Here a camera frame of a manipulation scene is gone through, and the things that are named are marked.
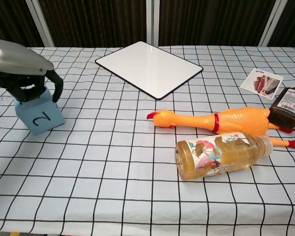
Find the tablecloth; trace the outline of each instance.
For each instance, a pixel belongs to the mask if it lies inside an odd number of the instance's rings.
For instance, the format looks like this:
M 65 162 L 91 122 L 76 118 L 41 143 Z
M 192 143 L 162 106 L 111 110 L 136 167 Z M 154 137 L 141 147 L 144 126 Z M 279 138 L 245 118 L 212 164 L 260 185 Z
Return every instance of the tablecloth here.
M 284 77 L 277 95 L 294 86 L 295 48 L 161 48 L 204 70 L 160 101 L 94 63 L 119 48 L 32 48 L 64 79 L 58 106 L 66 122 L 31 134 L 0 88 L 0 231 L 295 236 L 295 149 L 275 147 L 251 168 L 185 181 L 176 142 L 212 133 L 146 120 L 159 109 L 206 115 L 269 108 L 273 101 L 239 86 L 253 68 Z M 295 139 L 295 132 L 268 134 Z

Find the yellow rubber chicken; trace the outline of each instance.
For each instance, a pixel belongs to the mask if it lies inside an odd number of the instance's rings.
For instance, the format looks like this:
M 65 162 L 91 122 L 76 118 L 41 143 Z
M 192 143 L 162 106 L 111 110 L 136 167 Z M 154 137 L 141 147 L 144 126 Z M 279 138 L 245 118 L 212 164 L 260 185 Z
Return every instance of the yellow rubber chicken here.
M 162 110 L 148 114 L 147 119 L 153 119 L 154 125 L 162 128 L 174 126 L 191 126 L 211 130 L 216 134 L 242 132 L 252 136 L 266 135 L 268 129 L 278 129 L 291 133 L 295 129 L 285 129 L 270 123 L 267 117 L 269 109 L 258 107 L 243 107 L 228 109 L 207 116 L 178 115 L 171 111 Z M 295 148 L 295 140 L 286 141 L 271 138 L 274 146 Z

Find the plastic bottle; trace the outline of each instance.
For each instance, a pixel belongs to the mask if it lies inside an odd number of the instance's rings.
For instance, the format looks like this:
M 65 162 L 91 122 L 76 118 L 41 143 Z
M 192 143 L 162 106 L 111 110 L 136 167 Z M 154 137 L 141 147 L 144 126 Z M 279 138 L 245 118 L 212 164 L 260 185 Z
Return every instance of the plastic bottle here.
M 283 89 L 270 107 L 268 120 L 286 129 L 295 127 L 295 86 Z
M 181 178 L 192 179 L 250 167 L 272 151 L 268 136 L 236 132 L 179 141 L 175 159 Z

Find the dark curtain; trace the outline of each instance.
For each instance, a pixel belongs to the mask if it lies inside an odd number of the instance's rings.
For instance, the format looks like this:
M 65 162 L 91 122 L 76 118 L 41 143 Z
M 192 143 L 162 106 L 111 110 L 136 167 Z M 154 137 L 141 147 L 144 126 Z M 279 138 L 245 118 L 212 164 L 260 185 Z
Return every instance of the dark curtain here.
M 26 47 L 43 47 L 25 0 L 0 0 L 0 39 Z
M 146 42 L 145 0 L 39 0 L 57 47 Z
M 268 46 L 295 47 L 295 0 L 289 0 Z
M 257 46 L 275 0 L 161 0 L 159 45 Z

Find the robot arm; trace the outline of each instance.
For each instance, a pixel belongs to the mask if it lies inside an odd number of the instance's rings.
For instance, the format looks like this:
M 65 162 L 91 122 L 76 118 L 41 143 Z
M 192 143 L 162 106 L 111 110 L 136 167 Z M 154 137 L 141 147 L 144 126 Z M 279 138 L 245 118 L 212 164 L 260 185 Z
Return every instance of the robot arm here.
M 63 80 L 54 65 L 36 52 L 16 43 L 0 40 L 0 87 L 16 100 L 28 102 L 45 90 L 45 76 L 55 84 L 53 102 L 62 94 Z

